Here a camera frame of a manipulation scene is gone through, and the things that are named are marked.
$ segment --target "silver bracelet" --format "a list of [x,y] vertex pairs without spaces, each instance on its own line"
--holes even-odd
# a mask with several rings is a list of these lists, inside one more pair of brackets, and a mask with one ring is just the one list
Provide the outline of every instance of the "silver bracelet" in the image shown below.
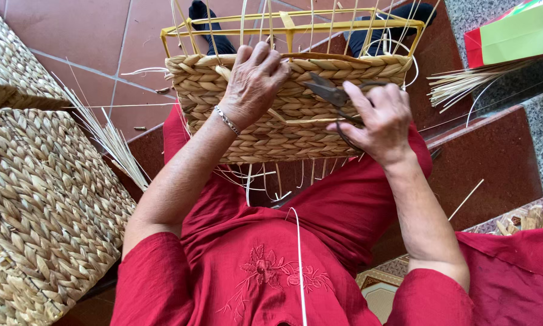
[[217,112],[217,114],[219,114],[219,116],[224,120],[225,124],[229,126],[229,128],[231,128],[233,130],[234,133],[236,133],[237,136],[239,136],[241,134],[241,132],[239,131],[239,128],[236,126],[235,123],[233,123],[228,117],[227,115],[224,114],[223,111],[221,111],[221,109],[219,108],[219,106],[215,106],[214,107],[215,111]]

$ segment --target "scissors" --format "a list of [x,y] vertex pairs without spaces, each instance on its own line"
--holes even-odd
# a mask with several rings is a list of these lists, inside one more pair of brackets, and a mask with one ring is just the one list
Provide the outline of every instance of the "scissors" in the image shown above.
[[[331,81],[327,80],[326,78],[320,77],[313,72],[310,73],[310,76],[315,84],[311,82],[304,82],[304,85],[310,88],[312,92],[314,92],[316,95],[323,98],[328,103],[334,105],[334,107],[336,107],[338,111],[338,115],[340,115],[342,118],[364,126],[364,122],[361,118],[351,117],[340,110],[340,108],[343,107],[344,104],[346,104],[346,102],[350,99],[346,91],[336,88],[336,86]],[[367,81],[360,84],[358,87],[363,88],[369,85],[385,86],[386,84],[388,83],[380,81]],[[348,144],[348,146],[358,152],[363,152],[362,149],[359,149],[357,146],[352,144],[350,140],[346,136],[344,136],[344,133],[340,129],[340,123],[338,120],[336,120],[336,128],[338,129],[338,135],[340,135],[340,137],[346,142],[346,144]]]

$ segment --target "red fabric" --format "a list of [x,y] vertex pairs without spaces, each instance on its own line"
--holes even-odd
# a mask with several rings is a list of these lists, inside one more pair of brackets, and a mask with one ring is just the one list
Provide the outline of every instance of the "red fabric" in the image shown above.
[[475,325],[543,325],[543,229],[457,238],[471,272]]
[[386,325],[471,325],[472,301],[452,278],[431,269],[408,273],[394,296]]
[[[178,112],[172,110],[163,125],[166,161],[185,144]],[[430,155],[413,124],[409,141],[429,174]],[[310,325],[379,325],[354,276],[397,217],[382,168],[367,156],[314,183],[280,210],[247,207],[243,188],[212,174],[184,220],[180,242],[170,233],[154,234],[125,257],[112,324],[300,325],[297,227],[289,207],[300,221]],[[470,306],[458,302],[468,297],[453,280],[427,270],[407,278],[390,325],[404,325],[419,309],[442,311],[446,316],[438,320],[451,324],[467,321]],[[430,323],[418,315],[412,324]]]

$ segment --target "braided water hyacinth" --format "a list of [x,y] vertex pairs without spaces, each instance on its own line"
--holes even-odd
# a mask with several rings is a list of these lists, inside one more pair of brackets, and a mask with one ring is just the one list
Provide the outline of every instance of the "braided water hyacinth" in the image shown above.
[[[290,78],[281,86],[275,101],[260,120],[241,132],[221,159],[225,164],[293,161],[306,158],[349,157],[358,155],[335,132],[325,126],[336,121],[336,108],[313,94],[304,82],[311,72],[341,86],[345,80],[359,85],[374,79],[402,85],[412,58],[401,55],[362,57],[320,53],[286,53],[293,59]],[[210,116],[225,94],[235,55],[189,55],[166,59],[187,127],[194,134]],[[341,108],[348,115],[356,110],[347,103]]]
[[0,17],[0,108],[56,110],[68,104],[60,86]]
[[0,325],[49,325],[120,257],[135,202],[71,116],[0,110]]

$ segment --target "foot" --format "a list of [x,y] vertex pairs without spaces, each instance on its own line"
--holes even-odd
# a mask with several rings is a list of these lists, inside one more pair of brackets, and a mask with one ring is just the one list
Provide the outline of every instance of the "foot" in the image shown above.
[[[393,15],[396,15],[398,17],[402,17],[402,18],[409,18],[409,15],[410,15],[410,18],[411,19],[414,19],[414,20],[420,20],[420,21],[424,21],[426,22],[428,20],[428,17],[430,17],[430,21],[428,22],[428,26],[430,26],[432,23],[433,23],[433,20],[434,18],[437,16],[437,13],[434,12],[433,13],[433,6],[429,5],[429,4],[420,4],[418,6],[418,8],[413,8],[412,7],[412,4],[406,4],[404,6],[400,6],[394,10],[391,11],[391,14]],[[385,18],[386,19],[386,14],[379,14],[380,17],[375,17],[375,19],[379,20],[381,18]],[[365,16],[365,17],[362,17],[361,18],[362,20],[370,20],[370,16]],[[403,27],[395,27],[395,28],[387,28],[387,30],[390,30],[390,33],[392,35],[389,35],[388,37],[391,37],[392,40],[396,40],[398,41],[400,39],[400,36],[402,34],[402,31],[404,30]],[[416,29],[415,28],[408,28],[406,30],[406,34],[405,36],[410,36],[410,35],[413,35],[416,33]],[[364,44],[364,39],[366,38],[366,34],[367,34],[367,31],[355,31],[354,33],[352,33],[349,37],[350,37],[350,50],[352,51],[352,54],[354,57],[358,57],[360,55],[360,52],[362,50],[362,45]],[[372,39],[370,40],[370,42],[372,41],[376,41],[376,40],[379,40],[380,38],[382,37],[382,30],[373,30],[372,31]],[[376,56],[376,55],[383,55],[384,52],[383,52],[383,46],[382,44],[380,44],[379,46],[379,43],[381,42],[375,42],[373,43],[370,48],[368,49],[368,53],[371,55],[371,56]]]
[[[211,18],[216,18],[215,13],[210,9],[209,10]],[[206,19],[207,18],[207,6],[201,0],[194,0],[189,7],[189,18],[192,20],[195,19]],[[208,24],[191,24],[196,31],[207,31],[209,30]],[[211,23],[211,29],[214,31],[221,30],[219,23]]]
[[[210,9],[209,10],[211,18],[216,18],[215,13]],[[207,17],[207,6],[200,0],[194,0],[189,7],[189,18],[192,20],[195,19],[206,19]],[[209,24],[191,24],[196,31],[208,31]],[[219,23],[211,23],[211,30],[220,31],[221,26]],[[207,52],[208,56],[215,55],[214,44],[212,43],[210,35],[201,35],[209,43],[209,51]],[[232,55],[237,53],[232,43],[227,39],[225,35],[213,35],[215,39],[215,46],[217,47],[217,53],[220,55]]]

